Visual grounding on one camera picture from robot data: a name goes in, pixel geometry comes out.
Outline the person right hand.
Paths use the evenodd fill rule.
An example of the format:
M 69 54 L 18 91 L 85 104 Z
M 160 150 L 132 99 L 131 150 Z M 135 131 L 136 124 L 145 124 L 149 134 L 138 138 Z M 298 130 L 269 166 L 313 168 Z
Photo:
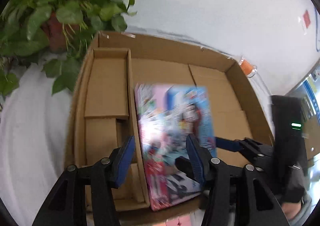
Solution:
M 288 220 L 294 219 L 302 208 L 302 203 L 283 203 L 281 208 Z

